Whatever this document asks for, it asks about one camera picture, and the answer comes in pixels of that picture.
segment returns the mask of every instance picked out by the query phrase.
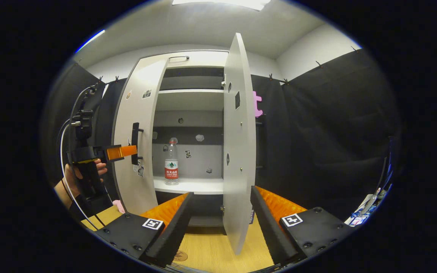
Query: cabinet shelf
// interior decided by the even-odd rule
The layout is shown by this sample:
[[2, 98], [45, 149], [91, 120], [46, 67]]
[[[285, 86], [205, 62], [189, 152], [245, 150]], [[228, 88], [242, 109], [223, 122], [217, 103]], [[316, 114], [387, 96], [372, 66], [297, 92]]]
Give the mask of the cabinet shelf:
[[222, 111], [223, 90], [178, 89], [158, 93], [156, 111]]
[[181, 177], [178, 185], [166, 185], [163, 176], [154, 176], [156, 191], [195, 194], [223, 194], [222, 178], [185, 178]]

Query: cabinet door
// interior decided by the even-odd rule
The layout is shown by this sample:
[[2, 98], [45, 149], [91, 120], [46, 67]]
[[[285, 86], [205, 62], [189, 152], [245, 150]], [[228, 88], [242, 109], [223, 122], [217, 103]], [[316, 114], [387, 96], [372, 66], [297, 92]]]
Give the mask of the cabinet door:
[[132, 124], [139, 122], [144, 132], [138, 135], [137, 153], [143, 159], [143, 176], [134, 171], [131, 157], [114, 162], [116, 187], [126, 210], [141, 214], [158, 205], [154, 192], [151, 144], [154, 110], [161, 85], [161, 79], [168, 65], [168, 59], [160, 60], [146, 67], [134, 69], [124, 87], [114, 126], [114, 145], [128, 145], [131, 141]]
[[224, 67], [223, 224], [239, 254], [250, 221], [255, 182], [255, 115], [252, 81], [242, 37], [236, 33]]

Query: water bottle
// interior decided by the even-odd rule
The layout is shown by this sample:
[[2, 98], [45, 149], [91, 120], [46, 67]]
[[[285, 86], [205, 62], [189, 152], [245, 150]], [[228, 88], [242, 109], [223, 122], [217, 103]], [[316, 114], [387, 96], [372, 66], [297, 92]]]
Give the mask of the water bottle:
[[168, 151], [165, 156], [165, 184], [178, 185], [178, 150], [176, 148], [178, 140], [170, 138]]

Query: orange block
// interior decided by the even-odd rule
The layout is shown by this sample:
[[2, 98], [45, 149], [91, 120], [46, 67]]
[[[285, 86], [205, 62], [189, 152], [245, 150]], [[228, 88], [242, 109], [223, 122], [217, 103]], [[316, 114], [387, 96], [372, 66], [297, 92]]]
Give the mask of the orange block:
[[109, 160], [114, 160], [121, 157], [127, 157], [128, 155], [137, 154], [137, 147], [136, 145], [124, 146], [124, 147], [111, 147], [107, 149], [106, 152]]
[[166, 227], [168, 227], [168, 225], [170, 224], [171, 220], [175, 216], [176, 212], [182, 205], [187, 195], [188, 192], [180, 196], [177, 196], [171, 200], [168, 200], [163, 204], [160, 204], [148, 210], [147, 212], [140, 214], [139, 216], [161, 220], [165, 223], [165, 229], [166, 229]]
[[305, 209], [304, 207], [295, 204], [286, 198], [280, 197], [279, 195], [272, 193], [268, 190], [264, 190], [263, 188], [260, 188], [258, 186], [255, 187], [257, 188], [262, 198], [266, 202], [269, 211], [271, 212], [272, 216], [274, 217], [274, 220], [276, 220], [276, 223], [278, 225], [279, 225], [279, 221], [283, 217], [290, 216], [291, 214], [307, 211], [307, 209]]

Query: human hand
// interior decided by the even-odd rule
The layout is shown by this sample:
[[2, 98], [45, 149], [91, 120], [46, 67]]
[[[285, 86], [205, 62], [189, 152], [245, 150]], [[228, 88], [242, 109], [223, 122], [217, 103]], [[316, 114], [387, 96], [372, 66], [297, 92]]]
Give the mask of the human hand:
[[[99, 173], [99, 176], [107, 173], [107, 168], [105, 167], [106, 164], [102, 163], [102, 161], [100, 159], [95, 160], [94, 163], [97, 165], [96, 167], [97, 167], [97, 172]], [[77, 178], [82, 179], [83, 176], [80, 173], [79, 168], [74, 167], [74, 170], [75, 170], [75, 175], [77, 176]], [[72, 173], [72, 170], [71, 170], [69, 164], [65, 165], [65, 179], [68, 182], [68, 186], [70, 187], [70, 190], [72, 191], [73, 196], [77, 197], [80, 194], [80, 192], [79, 192], [79, 189], [77, 188], [77, 184], [75, 183], [75, 177]]]

